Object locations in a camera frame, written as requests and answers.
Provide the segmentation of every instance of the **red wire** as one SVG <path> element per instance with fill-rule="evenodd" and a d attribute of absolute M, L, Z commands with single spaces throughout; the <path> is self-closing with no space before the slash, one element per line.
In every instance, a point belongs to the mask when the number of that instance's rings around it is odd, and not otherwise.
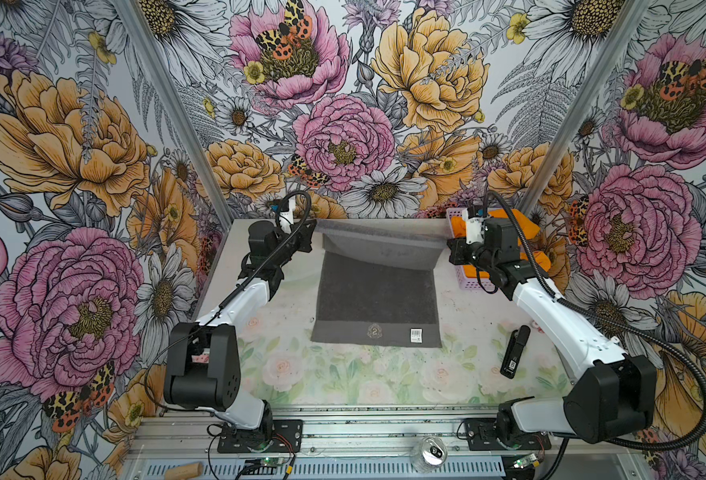
<path fill-rule="evenodd" d="M 540 444 L 540 455 L 545 455 L 545 446 L 543 445 L 543 441 L 540 440 L 540 437 L 537 435 L 535 435 L 534 437 L 538 440 L 538 443 Z"/>
<path fill-rule="evenodd" d="M 291 444 L 286 440 L 286 438 L 284 436 L 282 436 L 280 433 L 275 433 L 275 436 L 278 437 L 279 440 L 281 440 L 284 443 L 284 445 L 286 445 L 286 448 L 289 449 L 289 453 L 291 455 L 295 454 L 295 450 L 291 447 Z"/>

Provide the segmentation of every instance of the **purple basket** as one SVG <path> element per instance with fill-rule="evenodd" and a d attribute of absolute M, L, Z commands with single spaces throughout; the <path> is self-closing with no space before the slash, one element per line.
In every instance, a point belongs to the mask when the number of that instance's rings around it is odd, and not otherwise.
<path fill-rule="evenodd" d="M 447 208 L 447 223 L 449 224 L 449 232 L 454 235 L 454 230 L 451 228 L 451 218 L 453 216 L 462 216 L 462 211 L 465 210 L 459 206 L 453 208 Z M 462 265 L 454 266 L 454 273 L 457 275 L 457 283 L 460 284 L 460 288 L 463 290 L 493 290 L 494 284 L 488 278 L 481 279 L 481 285 L 478 284 L 475 278 L 468 278 L 465 276 L 465 271 Z"/>

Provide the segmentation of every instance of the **metal frame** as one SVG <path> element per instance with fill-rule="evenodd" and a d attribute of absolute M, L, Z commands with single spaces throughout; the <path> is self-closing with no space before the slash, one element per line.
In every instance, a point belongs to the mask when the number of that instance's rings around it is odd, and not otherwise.
<path fill-rule="evenodd" d="M 456 437 L 461 421 L 469 417 L 497 415 L 496 406 L 316 406 L 276 408 L 277 419 L 301 419 L 304 424 L 302 449 L 299 458 L 360 458 L 405 457 L 418 438 L 438 436 L 453 458 L 499 456 L 500 452 L 471 452 L 467 441 Z M 163 417 L 145 418 L 137 430 L 134 442 L 124 462 L 122 478 L 142 480 L 147 462 L 164 459 L 180 464 L 206 461 L 212 437 L 206 427 L 216 418 L 204 412 L 167 412 Z M 552 438 L 549 457 L 556 454 L 559 438 Z M 534 450 L 516 450 L 511 454 L 526 455 Z M 648 478 L 640 452 L 609 443 L 590 445 L 571 440 L 568 456 L 617 456 L 628 480 Z M 222 455 L 213 452 L 212 460 L 226 458 L 253 458 L 254 454 Z M 286 454 L 263 454 L 268 457 L 287 457 Z"/>

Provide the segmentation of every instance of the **moth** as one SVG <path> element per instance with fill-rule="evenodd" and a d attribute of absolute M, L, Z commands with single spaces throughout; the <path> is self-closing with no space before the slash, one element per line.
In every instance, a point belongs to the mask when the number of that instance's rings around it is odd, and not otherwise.
<path fill-rule="evenodd" d="M 79 391 L 60 392 L 43 403 L 43 411 L 54 421 L 55 433 L 72 430 L 81 416 L 89 416 L 93 408 L 107 405 L 110 396 L 116 391 L 115 366 L 112 362 L 98 370 L 97 374 Z"/>
<path fill-rule="evenodd" d="M 569 241 L 573 245 L 588 246 L 588 232 L 583 225 L 583 218 L 588 212 L 588 196 L 583 195 L 578 198 L 569 207 L 569 216 L 572 220 L 569 222 Z"/>
<path fill-rule="evenodd" d="M 297 154 L 291 156 L 291 162 L 286 168 L 290 175 L 300 178 L 309 188 L 323 187 L 329 182 L 329 176 L 323 172 L 313 171 L 305 159 Z"/>
<path fill-rule="evenodd" d="M 284 21 L 278 30 L 267 30 L 257 35 L 255 41 L 264 52 L 272 52 L 276 60 L 289 60 L 300 40 L 310 38 L 313 21 L 305 14 L 302 0 L 287 0 L 284 6 Z"/>
<path fill-rule="evenodd" d="M 663 83 L 660 97 L 674 101 L 681 95 L 694 94 L 699 87 L 706 90 L 706 57 L 695 60 L 692 65 L 677 60 L 660 65 L 659 80 Z"/>

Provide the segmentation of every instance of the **black cable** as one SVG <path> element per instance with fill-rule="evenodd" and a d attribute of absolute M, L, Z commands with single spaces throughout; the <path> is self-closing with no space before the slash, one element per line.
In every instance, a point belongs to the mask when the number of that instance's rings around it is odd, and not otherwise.
<path fill-rule="evenodd" d="M 479 273 L 478 268 L 476 269 L 476 281 L 478 282 L 478 286 L 480 286 L 485 293 L 489 293 L 490 295 L 500 290 L 497 288 L 497 285 L 495 285 L 492 290 L 487 290 L 487 287 L 483 286 L 483 283 L 481 283 L 481 273 Z"/>
<path fill-rule="evenodd" d="M 564 453 L 567 451 L 567 445 L 569 445 L 569 438 L 565 438 L 561 441 L 561 446 L 558 448 L 558 453 L 556 454 L 556 458 L 553 460 L 553 465 L 550 466 L 548 471 L 542 476 L 542 478 L 540 478 L 540 480 L 550 480 L 550 477 L 556 473 L 556 469 L 561 464 L 561 460 L 564 459 Z"/>
<path fill-rule="evenodd" d="M 460 422 L 460 425 L 457 426 L 457 431 L 454 432 L 454 436 L 457 437 L 457 440 L 467 440 L 467 433 L 465 434 L 464 437 L 460 437 L 460 428 L 465 425 L 465 421 L 463 420 Z"/>
<path fill-rule="evenodd" d="M 228 296 L 226 296 L 225 299 L 224 299 L 222 302 L 219 303 L 219 305 L 218 305 L 219 310 L 217 311 L 217 313 L 215 313 L 214 316 L 213 316 L 209 321 L 207 321 L 206 323 L 204 323 L 204 324 L 201 325 L 201 326 L 207 326 L 207 325 L 208 325 L 209 323 L 211 323 L 215 318 L 219 317 L 219 313 L 222 312 L 223 309 L 224 309 L 230 302 L 232 302 L 233 299 L 234 299 L 239 293 L 241 293 L 241 292 L 244 291 L 244 289 L 246 288 L 246 286 L 262 271 L 263 268 L 265 268 L 265 265 L 267 265 L 271 260 L 273 260 L 273 257 L 274 257 L 276 254 L 278 254 L 278 252 L 281 251 L 281 249 L 284 248 L 284 246 L 286 246 L 286 244 L 288 244 L 295 236 L 297 236 L 297 235 L 299 234 L 301 226 L 305 223 L 305 221 L 306 221 L 306 220 L 308 219 L 308 217 L 310 216 L 310 212 L 311 212 L 311 203 L 312 203 L 312 198 L 310 197 L 310 194 L 308 194 L 308 192 L 306 192 L 306 191 L 304 191 L 304 190 L 297 190 L 297 191 L 291 192 L 291 193 L 288 194 L 286 197 L 284 197 L 284 198 L 281 199 L 281 202 L 279 203 L 279 210 L 281 210 L 281 205 L 283 205 L 283 203 L 284 203 L 285 201 L 289 201 L 289 198 L 291 198 L 291 197 L 296 197 L 297 195 L 302 195 L 303 197 L 305 197 L 305 208 L 304 208 L 304 210 L 303 210 L 303 212 L 302 212 L 302 218 L 300 218 L 299 225 L 298 225 L 296 228 L 294 228 L 294 229 L 290 232 L 290 234 L 289 234 L 288 236 L 286 236 L 286 238 L 284 238 L 284 239 L 281 241 L 281 243 L 278 244 L 278 245 L 271 251 L 270 254 L 268 254 L 268 256 L 265 257 L 264 260 L 262 260 L 262 263 L 261 263 L 261 264 L 257 265 L 257 268 L 255 268 L 254 271 L 252 271 L 252 273 L 249 274 L 249 276 L 246 277 L 246 280 L 244 280 L 242 283 L 239 283 L 239 284 L 233 289 L 233 292 L 229 293 Z M 148 368 L 145 369 L 145 375 L 142 377 L 142 385 L 145 387 L 145 394 L 147 395 L 147 397 L 150 398 L 150 401 L 153 402 L 154 404 L 156 404 L 156 406 L 157 406 L 158 408 L 164 408 L 164 409 L 166 409 L 166 410 L 168 410 L 168 411 L 170 411 L 170 412 L 190 412 L 190 411 L 191 411 L 191 410 L 185 410 L 184 408 L 174 408 L 174 407 L 170 407 L 170 406 L 165 406 L 165 405 L 159 403 L 158 401 L 156 401 L 156 397 L 150 392 L 150 389 L 148 388 L 148 374 L 150 373 L 150 367 L 156 364 L 156 362 L 158 361 L 158 359 L 161 358 L 161 355 L 163 355 L 164 353 L 166 353 L 170 348 L 172 348 L 173 346 L 175 346 L 177 343 L 180 343 L 181 341 L 184 341 L 184 340 L 187 341 L 190 337 L 194 336 L 194 335 L 195 335 L 196 333 L 198 333 L 199 331 L 200 331 L 200 327 L 199 327 L 198 329 L 194 329 L 193 331 L 191 331 L 187 336 L 184 336 L 183 338 L 181 338 L 181 339 L 179 339 L 179 340 L 177 340 L 177 341 L 175 341 L 175 342 L 173 342 L 173 343 L 170 343 L 168 346 L 166 346 L 165 349 L 161 350 L 161 351 L 158 353 L 158 355 L 156 355 L 156 358 L 153 359 L 153 360 L 148 364 Z"/>
<path fill-rule="evenodd" d="M 666 341 L 663 340 L 658 340 L 654 336 L 650 335 L 649 333 L 639 330 L 635 327 L 632 327 L 630 325 L 626 325 L 625 323 L 620 323 L 620 322 L 615 322 L 613 320 L 610 320 L 604 316 L 598 315 L 596 312 L 592 312 L 590 310 L 586 310 L 578 305 L 575 305 L 572 302 L 569 302 L 569 300 L 563 298 L 562 296 L 556 297 L 556 293 L 553 291 L 553 289 L 550 288 L 550 285 L 548 285 L 548 282 L 545 280 L 545 277 L 542 275 L 542 272 L 540 270 L 540 266 L 537 264 L 537 262 L 534 260 L 534 254 L 532 253 L 532 248 L 529 245 L 529 242 L 527 241 L 527 237 L 523 234 L 523 231 L 521 230 L 521 225 L 518 223 L 518 220 L 516 219 L 516 216 L 513 215 L 513 211 L 511 210 L 510 205 L 507 204 L 507 201 L 494 190 L 489 190 L 486 195 L 483 196 L 483 216 L 487 216 L 487 208 L 489 205 L 489 197 L 493 197 L 495 200 L 497 200 L 500 205 L 502 206 L 503 210 L 505 211 L 505 214 L 507 217 L 511 220 L 513 226 L 516 229 L 516 233 L 518 234 L 518 238 L 521 241 L 521 245 L 523 246 L 523 251 L 527 254 L 527 258 L 529 259 L 529 264 L 531 264 L 532 269 L 534 270 L 534 274 L 536 275 L 538 281 L 540 282 L 540 285 L 543 287 L 543 290 L 550 295 L 551 298 L 556 299 L 557 302 L 559 302 L 561 305 L 566 306 L 568 309 L 579 313 L 582 316 L 585 316 L 586 318 L 593 319 L 595 322 L 598 323 L 604 323 L 616 328 L 620 328 L 622 330 L 626 330 L 627 332 L 631 332 L 634 335 L 645 339 L 648 342 L 652 342 L 656 345 L 658 345 L 660 348 L 668 352 L 672 357 L 674 357 L 676 360 L 684 364 L 684 367 L 689 370 L 692 373 L 692 376 L 694 377 L 695 381 L 697 382 L 698 387 L 700 388 L 700 392 L 703 397 L 703 412 L 700 415 L 700 420 L 697 422 L 697 424 L 685 435 L 676 438 L 675 440 L 670 440 L 668 442 L 659 442 L 659 443 L 642 443 L 642 442 L 633 442 L 631 440 L 625 440 L 624 438 L 609 438 L 606 440 L 609 443 L 613 443 L 614 445 L 625 447 L 625 448 L 632 448 L 634 450 L 646 450 L 647 452 L 664 452 L 667 450 L 675 450 L 677 448 L 682 448 L 685 446 L 688 446 L 701 436 L 705 435 L 706 432 L 706 377 L 705 374 L 697 368 L 697 365 L 692 362 L 692 360 L 689 359 L 688 356 L 686 356 L 682 351 L 678 350 L 671 344 L 669 344 Z"/>

